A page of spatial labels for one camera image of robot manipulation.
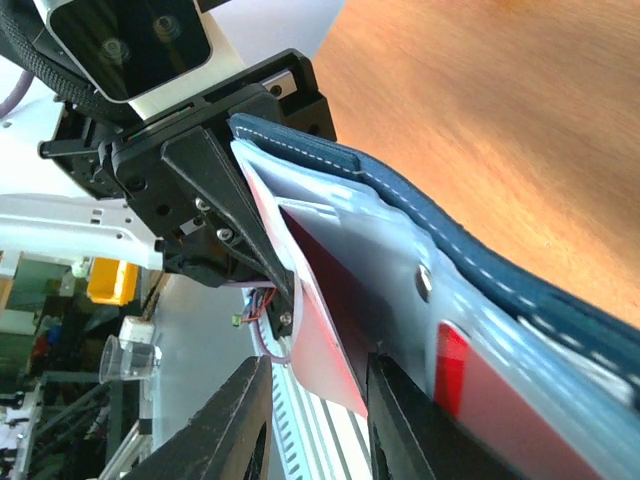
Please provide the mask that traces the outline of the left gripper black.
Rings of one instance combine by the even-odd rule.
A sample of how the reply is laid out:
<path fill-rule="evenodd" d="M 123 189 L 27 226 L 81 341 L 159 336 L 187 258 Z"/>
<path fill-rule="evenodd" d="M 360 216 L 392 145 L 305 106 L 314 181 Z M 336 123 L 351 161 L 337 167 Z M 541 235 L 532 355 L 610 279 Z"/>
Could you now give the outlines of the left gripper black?
<path fill-rule="evenodd" d="M 155 236 L 164 271 L 208 287 L 268 281 L 292 304 L 293 274 L 231 151 L 239 113 L 336 137 L 311 61 L 288 49 L 145 121 L 113 125 L 65 103 L 38 152 L 91 197 L 123 200 Z"/>

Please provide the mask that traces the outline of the red black stripe card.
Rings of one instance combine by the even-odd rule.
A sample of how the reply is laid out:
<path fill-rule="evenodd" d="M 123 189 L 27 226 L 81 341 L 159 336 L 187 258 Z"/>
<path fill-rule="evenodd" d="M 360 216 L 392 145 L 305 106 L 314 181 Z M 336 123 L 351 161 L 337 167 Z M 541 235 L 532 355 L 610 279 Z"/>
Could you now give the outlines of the red black stripe card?
<path fill-rule="evenodd" d="M 434 399 L 529 479 L 601 477 L 447 321 L 437 327 Z"/>

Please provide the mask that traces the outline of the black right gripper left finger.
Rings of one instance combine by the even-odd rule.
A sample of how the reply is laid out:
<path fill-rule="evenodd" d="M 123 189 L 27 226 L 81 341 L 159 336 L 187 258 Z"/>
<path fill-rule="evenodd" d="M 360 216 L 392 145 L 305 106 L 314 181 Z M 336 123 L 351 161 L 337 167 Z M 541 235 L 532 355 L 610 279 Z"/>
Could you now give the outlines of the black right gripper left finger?
<path fill-rule="evenodd" d="M 272 386 L 271 359 L 246 358 L 187 426 L 125 477 L 129 480 L 268 478 Z"/>

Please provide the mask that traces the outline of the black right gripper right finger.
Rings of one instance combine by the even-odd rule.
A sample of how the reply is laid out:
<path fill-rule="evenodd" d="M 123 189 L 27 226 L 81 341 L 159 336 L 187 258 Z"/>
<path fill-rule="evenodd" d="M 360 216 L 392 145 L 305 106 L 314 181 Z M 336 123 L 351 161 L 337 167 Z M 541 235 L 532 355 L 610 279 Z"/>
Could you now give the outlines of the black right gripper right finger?
<path fill-rule="evenodd" d="M 388 355 L 371 353 L 367 424 L 374 479 L 522 479 L 438 407 Z"/>

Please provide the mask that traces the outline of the blue leather card holder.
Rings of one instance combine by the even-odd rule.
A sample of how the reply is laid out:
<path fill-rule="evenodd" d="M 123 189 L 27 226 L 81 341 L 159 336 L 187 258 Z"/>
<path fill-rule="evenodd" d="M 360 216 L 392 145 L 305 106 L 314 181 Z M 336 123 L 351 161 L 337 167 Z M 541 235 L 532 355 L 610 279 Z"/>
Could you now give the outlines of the blue leather card holder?
<path fill-rule="evenodd" d="M 358 249 L 346 266 L 373 315 L 362 327 L 375 345 L 367 362 L 390 356 L 440 407 L 437 327 L 450 322 L 599 479 L 638 477 L 636 330 L 491 251 L 363 152 L 247 115 L 232 130 L 242 173 L 251 166 L 284 186 L 315 179 L 347 189 L 347 236 Z"/>

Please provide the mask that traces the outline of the dark red card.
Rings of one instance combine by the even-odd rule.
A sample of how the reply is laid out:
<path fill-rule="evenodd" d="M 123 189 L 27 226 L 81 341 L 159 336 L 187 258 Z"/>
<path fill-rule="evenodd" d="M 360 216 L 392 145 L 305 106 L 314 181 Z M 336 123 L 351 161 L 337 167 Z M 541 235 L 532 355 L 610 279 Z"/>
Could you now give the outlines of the dark red card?
<path fill-rule="evenodd" d="M 294 284 L 296 379 L 311 393 L 367 417 L 367 353 L 362 327 L 373 317 L 363 285 L 347 268 L 357 251 L 347 236 L 347 189 L 317 180 L 284 186 L 254 167 L 243 170 L 277 258 Z"/>

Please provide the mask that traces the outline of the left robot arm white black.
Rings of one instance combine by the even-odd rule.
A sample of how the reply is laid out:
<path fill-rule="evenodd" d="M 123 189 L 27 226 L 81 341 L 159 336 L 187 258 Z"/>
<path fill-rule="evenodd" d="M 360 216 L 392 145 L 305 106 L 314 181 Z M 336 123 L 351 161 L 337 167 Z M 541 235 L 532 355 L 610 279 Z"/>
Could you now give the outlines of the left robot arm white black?
<path fill-rule="evenodd" d="M 292 271 L 236 159 L 242 115 L 334 140 L 312 66 L 339 1 L 5 1 L 1 58 L 52 102 L 1 112 L 1 237 L 202 285 Z"/>

